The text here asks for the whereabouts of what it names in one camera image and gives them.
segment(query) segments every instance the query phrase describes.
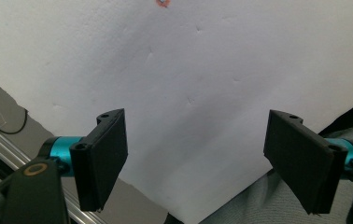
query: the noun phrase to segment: teal cylindrical joint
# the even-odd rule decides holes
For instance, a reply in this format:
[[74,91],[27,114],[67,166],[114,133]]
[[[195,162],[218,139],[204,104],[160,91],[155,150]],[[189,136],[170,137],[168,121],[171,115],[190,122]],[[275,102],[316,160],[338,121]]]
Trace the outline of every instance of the teal cylindrical joint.
[[82,137],[59,137],[53,144],[51,148],[51,157],[57,157],[62,162],[66,163],[69,166],[69,172],[63,174],[63,176],[74,176],[74,170],[72,166],[71,153],[69,148],[80,141]]
[[325,138],[328,142],[335,144],[340,147],[344,147],[345,149],[348,150],[346,161],[345,161],[345,167],[350,163],[351,160],[353,160],[353,145],[349,143],[347,140],[342,139],[342,138]]

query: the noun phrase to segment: metal rail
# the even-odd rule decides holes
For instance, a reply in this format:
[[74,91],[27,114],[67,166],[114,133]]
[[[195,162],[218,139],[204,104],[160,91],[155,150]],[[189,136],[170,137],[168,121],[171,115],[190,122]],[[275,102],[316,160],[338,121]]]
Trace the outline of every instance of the metal rail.
[[[13,143],[0,134],[0,159],[13,170],[19,169],[31,159]],[[106,224],[101,218],[92,212],[82,212],[79,209],[78,199],[64,188],[64,195],[68,213],[79,224]]]

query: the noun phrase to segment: white paper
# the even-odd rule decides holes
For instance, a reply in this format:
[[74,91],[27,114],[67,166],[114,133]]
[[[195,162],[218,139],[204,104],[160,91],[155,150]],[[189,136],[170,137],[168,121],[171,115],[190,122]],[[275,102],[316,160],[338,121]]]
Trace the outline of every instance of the white paper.
[[0,86],[56,135],[125,108],[120,177],[197,223],[270,169],[269,109],[353,106],[353,1],[0,1]]

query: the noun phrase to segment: gray fabric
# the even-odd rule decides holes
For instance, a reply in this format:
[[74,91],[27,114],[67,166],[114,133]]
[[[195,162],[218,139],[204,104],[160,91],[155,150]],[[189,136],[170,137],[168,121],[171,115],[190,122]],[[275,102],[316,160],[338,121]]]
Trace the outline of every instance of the gray fabric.
[[[327,137],[353,139],[353,128]],[[352,202],[353,182],[341,180],[331,213],[307,215],[287,184],[270,172],[201,223],[346,223]]]

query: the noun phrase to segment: white backdrop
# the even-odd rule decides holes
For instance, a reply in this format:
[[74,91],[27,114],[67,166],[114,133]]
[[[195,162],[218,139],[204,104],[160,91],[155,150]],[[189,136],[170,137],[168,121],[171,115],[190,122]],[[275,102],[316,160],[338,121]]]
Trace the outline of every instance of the white backdrop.
[[269,109],[353,106],[353,1],[0,1],[0,86],[56,135],[124,107],[120,177],[197,223],[270,169]]

